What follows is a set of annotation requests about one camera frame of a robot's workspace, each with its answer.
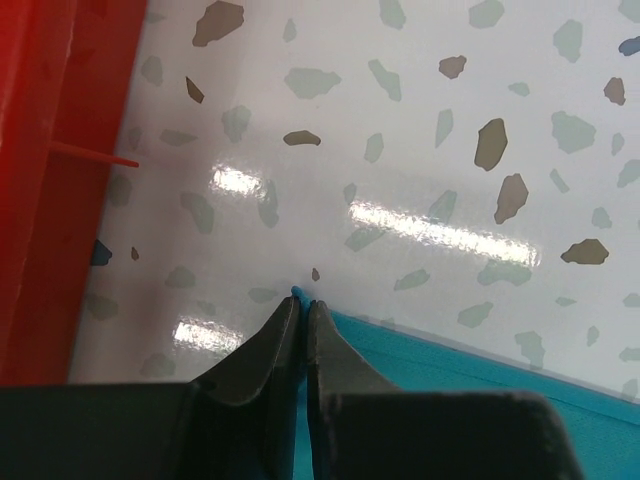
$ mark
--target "black object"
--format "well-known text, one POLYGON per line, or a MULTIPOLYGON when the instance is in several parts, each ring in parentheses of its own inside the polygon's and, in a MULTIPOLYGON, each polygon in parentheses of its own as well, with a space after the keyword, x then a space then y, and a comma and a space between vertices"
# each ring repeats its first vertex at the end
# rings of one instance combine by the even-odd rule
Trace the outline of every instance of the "black object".
POLYGON ((562 422, 527 392, 409 393, 309 314, 308 407, 316 480, 581 479, 562 422))
POLYGON ((0 390, 0 479, 290 479, 300 302, 186 384, 0 390))
POLYGON ((299 301, 285 299, 187 384, 0 390, 0 479, 289 480, 307 366, 317 480, 582 478, 542 397, 403 392, 348 345, 323 302, 308 333, 301 320, 299 301))

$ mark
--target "red object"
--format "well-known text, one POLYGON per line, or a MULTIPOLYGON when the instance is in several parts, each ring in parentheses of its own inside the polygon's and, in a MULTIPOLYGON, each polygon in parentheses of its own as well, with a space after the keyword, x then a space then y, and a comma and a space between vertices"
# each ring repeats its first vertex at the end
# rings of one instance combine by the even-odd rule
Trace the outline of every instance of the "red object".
POLYGON ((64 383, 145 0, 0 0, 0 384, 64 383))

